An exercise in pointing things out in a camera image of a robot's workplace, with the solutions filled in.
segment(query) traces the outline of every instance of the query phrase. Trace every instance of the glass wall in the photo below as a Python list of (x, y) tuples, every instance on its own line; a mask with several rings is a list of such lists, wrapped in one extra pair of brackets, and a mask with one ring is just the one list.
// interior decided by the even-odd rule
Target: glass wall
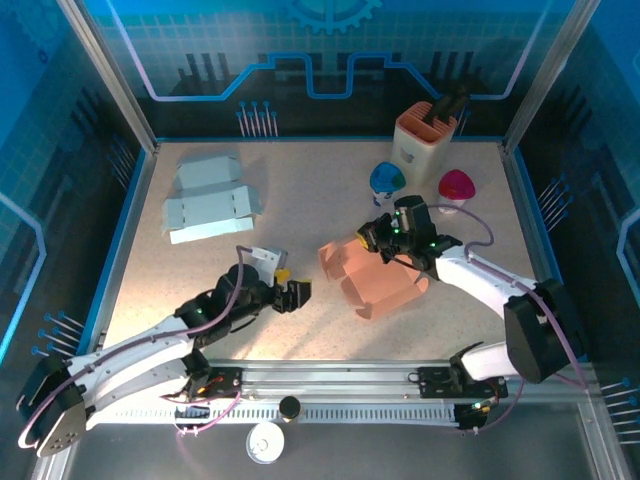
[(572, 4), (86, 1), (156, 135), (173, 138), (392, 135), (400, 113), (458, 85), (473, 99), (458, 134), (503, 135)]
[(140, 147), (55, 2), (0, 1), (0, 58), (0, 459), (18, 479), (17, 394), (75, 349)]
[[(629, 377), (633, 387), (640, 383), (639, 23), (632, 0), (600, 4), (520, 145), (598, 375), (604, 384)], [(633, 420), (628, 397), (619, 398), (611, 411)], [(637, 447), (625, 447), (640, 465)]]

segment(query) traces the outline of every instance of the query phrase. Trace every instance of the blue cup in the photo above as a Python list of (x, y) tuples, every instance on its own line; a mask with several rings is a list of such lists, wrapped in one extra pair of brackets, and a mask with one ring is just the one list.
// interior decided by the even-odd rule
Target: blue cup
[(373, 190), (373, 204), (381, 207), (393, 203), (396, 193), (407, 185), (407, 181), (398, 167), (382, 162), (371, 172), (369, 185)]

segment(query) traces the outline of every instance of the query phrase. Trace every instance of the orange cardboard box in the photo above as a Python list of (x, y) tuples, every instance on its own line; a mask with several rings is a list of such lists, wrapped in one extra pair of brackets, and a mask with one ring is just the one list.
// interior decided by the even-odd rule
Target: orange cardboard box
[[(420, 272), (396, 262), (385, 265), (380, 255), (365, 250), (358, 240), (345, 245), (331, 242), (318, 250), (320, 267), (329, 280), (343, 277), (342, 291), (356, 314), (367, 320), (378, 318), (411, 300), (429, 287)], [(411, 262), (408, 257), (398, 259)]]

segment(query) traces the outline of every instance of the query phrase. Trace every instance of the black cylinder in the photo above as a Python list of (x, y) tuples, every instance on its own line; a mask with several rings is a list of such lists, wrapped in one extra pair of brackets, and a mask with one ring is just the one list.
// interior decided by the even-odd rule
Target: black cylinder
[(300, 400), (296, 397), (284, 397), (280, 401), (280, 405), (278, 406), (278, 410), (280, 411), (280, 415), (286, 422), (291, 422), (295, 420), (302, 410), (302, 406), (300, 405)]

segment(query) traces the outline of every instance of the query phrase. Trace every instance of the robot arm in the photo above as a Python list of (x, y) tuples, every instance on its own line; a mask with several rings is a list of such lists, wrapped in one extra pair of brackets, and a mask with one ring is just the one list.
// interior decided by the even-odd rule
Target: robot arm
[(475, 344), (451, 358), (455, 381), (464, 385), (520, 375), (540, 383), (569, 363), (534, 296), (544, 300), (575, 355), (586, 353), (585, 333), (561, 283), (519, 277), (465, 251), (459, 240), (437, 234), (420, 196), (403, 197), (394, 206), (393, 215), (386, 213), (358, 230), (363, 246), (379, 253), (385, 263), (396, 255), (407, 255), (413, 268), (469, 293), (505, 321), (504, 342)]
[[(214, 289), (185, 302), (146, 332), (68, 361), (50, 356), (38, 363), (16, 405), (27, 422), (20, 446), (36, 448), (39, 457), (53, 455), (121, 402), (159, 396), (206, 401), (237, 387), (241, 372), (221, 373), (200, 350), (248, 326), (266, 307), (293, 312), (311, 297), (309, 282), (290, 280), (285, 287), (277, 281), (287, 275), (278, 270), (282, 252), (254, 248), (252, 255), (258, 261), (242, 267), (242, 283), (230, 308), (239, 265), (220, 277)], [(206, 328), (226, 308), (228, 314)]]

